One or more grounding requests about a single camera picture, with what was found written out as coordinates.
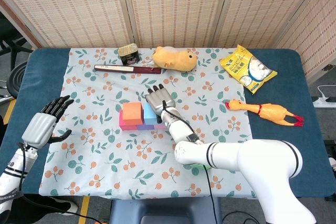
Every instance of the yellow snack bag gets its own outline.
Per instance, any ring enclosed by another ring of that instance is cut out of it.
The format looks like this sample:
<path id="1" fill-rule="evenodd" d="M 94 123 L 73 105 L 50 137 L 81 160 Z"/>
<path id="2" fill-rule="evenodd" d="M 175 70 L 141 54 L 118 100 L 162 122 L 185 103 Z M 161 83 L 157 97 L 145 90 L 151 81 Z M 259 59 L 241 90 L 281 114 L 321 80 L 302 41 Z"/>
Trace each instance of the yellow snack bag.
<path id="1" fill-rule="evenodd" d="M 266 67 L 246 48 L 238 45 L 236 51 L 220 61 L 222 67 L 254 94 L 278 73 Z"/>

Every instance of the woven screen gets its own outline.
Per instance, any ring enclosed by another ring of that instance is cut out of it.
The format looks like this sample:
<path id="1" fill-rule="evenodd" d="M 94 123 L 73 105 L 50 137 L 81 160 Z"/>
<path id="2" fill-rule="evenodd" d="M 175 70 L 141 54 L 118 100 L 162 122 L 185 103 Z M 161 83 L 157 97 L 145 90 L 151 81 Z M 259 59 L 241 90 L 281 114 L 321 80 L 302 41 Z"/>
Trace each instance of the woven screen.
<path id="1" fill-rule="evenodd" d="M 132 0 L 140 47 L 206 47 L 220 0 Z"/>
<path id="2" fill-rule="evenodd" d="M 119 0 L 13 0 L 50 47 L 129 43 Z"/>
<path id="3" fill-rule="evenodd" d="M 302 0 L 225 0 L 216 47 L 267 48 Z"/>
<path id="4" fill-rule="evenodd" d="M 301 55 L 306 75 L 320 69 L 324 61 L 335 58 L 336 0 L 309 0 L 278 43 L 278 48 L 291 48 Z"/>

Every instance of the yellow rubber chicken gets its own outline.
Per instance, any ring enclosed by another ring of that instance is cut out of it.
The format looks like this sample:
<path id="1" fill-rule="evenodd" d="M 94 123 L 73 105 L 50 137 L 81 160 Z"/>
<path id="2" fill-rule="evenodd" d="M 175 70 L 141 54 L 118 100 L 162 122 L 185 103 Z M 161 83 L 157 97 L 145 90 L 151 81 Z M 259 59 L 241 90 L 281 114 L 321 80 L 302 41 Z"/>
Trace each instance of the yellow rubber chicken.
<path id="1" fill-rule="evenodd" d="M 231 100 L 230 102 L 226 102 L 225 106 L 229 110 L 248 110 L 254 113 L 257 113 L 261 118 L 270 120 L 274 123 L 286 126 L 303 126 L 304 118 L 302 116 L 294 115 L 290 113 L 286 108 L 266 103 L 266 104 L 246 104 L 241 101 Z M 296 123 L 289 123 L 285 121 L 285 116 L 293 116 L 298 121 Z"/>
<path id="2" fill-rule="evenodd" d="M 157 47 L 153 53 L 153 60 L 160 68 L 187 72 L 196 66 L 197 56 L 190 50 L 178 51 L 173 47 Z"/>

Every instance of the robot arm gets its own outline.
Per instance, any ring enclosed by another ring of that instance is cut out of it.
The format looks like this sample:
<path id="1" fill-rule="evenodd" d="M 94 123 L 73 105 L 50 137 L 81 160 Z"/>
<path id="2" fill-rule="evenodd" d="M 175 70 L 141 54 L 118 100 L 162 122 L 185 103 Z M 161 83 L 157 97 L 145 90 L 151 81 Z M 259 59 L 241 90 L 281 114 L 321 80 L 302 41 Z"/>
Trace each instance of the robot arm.
<path id="1" fill-rule="evenodd" d="M 289 179 L 302 168 L 302 156 L 294 145 L 277 140 L 202 144 L 180 120 L 176 108 L 165 108 L 163 101 L 170 101 L 171 106 L 175 103 L 166 89 L 159 87 L 154 86 L 154 92 L 149 89 L 146 99 L 177 143 L 175 158 L 179 163 L 240 171 L 256 192 L 268 224 L 316 223 L 313 214 L 297 200 L 289 186 Z"/>
<path id="2" fill-rule="evenodd" d="M 0 223 L 6 223 L 13 200 L 22 195 L 22 170 L 24 169 L 24 180 L 37 159 L 37 150 L 47 143 L 63 141 L 71 134 L 71 130 L 68 130 L 62 136 L 51 137 L 65 109 L 74 102 L 68 100 L 69 97 L 60 97 L 47 104 L 40 113 L 34 115 L 26 128 L 22 136 L 24 143 L 20 144 L 20 148 L 0 176 Z"/>

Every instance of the yellow floor stripe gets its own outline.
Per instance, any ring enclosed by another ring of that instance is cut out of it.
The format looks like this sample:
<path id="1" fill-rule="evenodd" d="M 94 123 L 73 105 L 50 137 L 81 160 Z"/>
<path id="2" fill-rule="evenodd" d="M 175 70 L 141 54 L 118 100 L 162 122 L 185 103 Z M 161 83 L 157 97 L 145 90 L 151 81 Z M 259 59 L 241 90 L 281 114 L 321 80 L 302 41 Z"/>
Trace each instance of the yellow floor stripe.
<path id="1" fill-rule="evenodd" d="M 9 118 L 11 118 L 10 115 L 12 114 L 15 102 L 16 102 L 15 99 L 10 101 L 7 112 L 6 112 L 6 115 L 5 115 L 5 118 L 4 118 L 4 124 L 7 124 L 8 121 L 9 121 Z"/>
<path id="2" fill-rule="evenodd" d="M 84 196 L 83 197 L 82 207 L 80 209 L 80 214 L 81 215 L 86 216 L 88 214 L 89 201 L 90 201 L 90 196 Z M 85 221 L 86 221 L 86 218 L 79 217 L 78 224 L 85 224 Z"/>

